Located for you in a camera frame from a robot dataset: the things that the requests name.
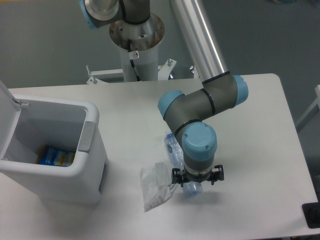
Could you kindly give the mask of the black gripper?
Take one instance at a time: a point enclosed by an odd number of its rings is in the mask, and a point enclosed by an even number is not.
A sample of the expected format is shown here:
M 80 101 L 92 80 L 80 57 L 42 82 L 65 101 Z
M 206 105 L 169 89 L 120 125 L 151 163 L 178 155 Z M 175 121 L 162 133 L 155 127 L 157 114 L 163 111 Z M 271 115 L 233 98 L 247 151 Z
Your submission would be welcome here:
M 183 170 L 181 170 L 180 168 L 172 168 L 171 170 L 171 183 L 173 185 L 178 184 L 181 187 L 184 185 L 184 183 L 202 183 L 205 181 L 208 181 L 211 183 L 211 185 L 214 185 L 215 182 L 223 181 L 224 179 L 225 175 L 222 164 L 214 166 L 214 168 L 206 174 L 194 175 L 188 172 L 186 168 L 184 168 Z

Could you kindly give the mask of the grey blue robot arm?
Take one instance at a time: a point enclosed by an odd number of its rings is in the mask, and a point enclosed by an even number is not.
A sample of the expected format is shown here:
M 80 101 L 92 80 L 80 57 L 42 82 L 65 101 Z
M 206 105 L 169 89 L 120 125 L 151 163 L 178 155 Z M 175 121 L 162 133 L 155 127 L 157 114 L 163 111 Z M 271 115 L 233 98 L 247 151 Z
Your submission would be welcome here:
M 92 28 L 109 26 L 112 41 L 123 52 L 122 70 L 127 82 L 158 77 L 152 51 L 163 39 L 162 20 L 151 13 L 148 0 L 81 0 L 80 9 Z M 171 6 L 202 88 L 190 94 L 165 93 L 158 101 L 164 121 L 182 148 L 184 166 L 173 168 L 173 184 L 224 179 L 222 165 L 214 165 L 217 135 L 205 120 L 243 103 L 249 95 L 241 76 L 232 75 L 221 58 L 211 25 L 200 0 L 173 0 Z

